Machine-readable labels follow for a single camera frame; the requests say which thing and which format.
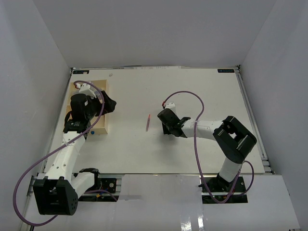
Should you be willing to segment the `purple marker red tip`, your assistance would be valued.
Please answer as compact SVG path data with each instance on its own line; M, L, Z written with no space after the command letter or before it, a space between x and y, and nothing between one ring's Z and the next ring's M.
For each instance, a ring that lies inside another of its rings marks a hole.
M151 114L149 114L147 118L147 124L146 124L146 129L145 129L146 132L148 132L149 130L150 120L151 120Z

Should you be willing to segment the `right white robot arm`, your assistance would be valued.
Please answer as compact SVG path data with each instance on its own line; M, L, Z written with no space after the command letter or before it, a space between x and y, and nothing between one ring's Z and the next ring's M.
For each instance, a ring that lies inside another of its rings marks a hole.
M256 137L237 118L228 116L221 121L194 121L190 117L179 119L170 108L163 109L157 117L162 122L164 134L216 141L225 154L218 173L218 188L228 192L235 186L234 179L241 165L257 143Z

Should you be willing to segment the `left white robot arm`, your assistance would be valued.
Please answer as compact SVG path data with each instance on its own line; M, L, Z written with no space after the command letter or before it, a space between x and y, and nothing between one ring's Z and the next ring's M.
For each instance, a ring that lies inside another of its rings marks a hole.
M114 111L116 102L105 91L99 96L76 93L71 96L71 110L64 119L64 148L57 152L56 158L43 179L33 185L35 200L41 215L73 215L78 199L86 191L97 192L102 186L96 168L84 168L73 173L80 149L85 143L91 120L99 114Z

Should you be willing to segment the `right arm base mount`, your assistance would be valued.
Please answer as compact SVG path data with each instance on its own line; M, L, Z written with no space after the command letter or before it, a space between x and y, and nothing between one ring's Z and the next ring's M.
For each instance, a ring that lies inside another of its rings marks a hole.
M204 177L213 197L219 201L223 201L227 198L228 193L232 187L233 182L229 184L219 184L218 179L216 177ZM213 201L212 197L209 195L208 191L206 190L205 186L203 185L203 181L198 186L202 188L202 202L204 205L206 204L215 204L216 202ZM246 185L244 182L243 177L239 177L235 184L235 187L229 197L227 204L247 204L248 198L244 193L246 190Z

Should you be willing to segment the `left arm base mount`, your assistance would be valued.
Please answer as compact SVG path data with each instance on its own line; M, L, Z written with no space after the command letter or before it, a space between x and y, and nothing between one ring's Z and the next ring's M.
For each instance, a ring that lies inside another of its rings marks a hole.
M94 185L86 190L86 193L79 198L79 202L116 202L118 200L116 178L102 177L99 170L95 168L84 168L79 172L94 174Z

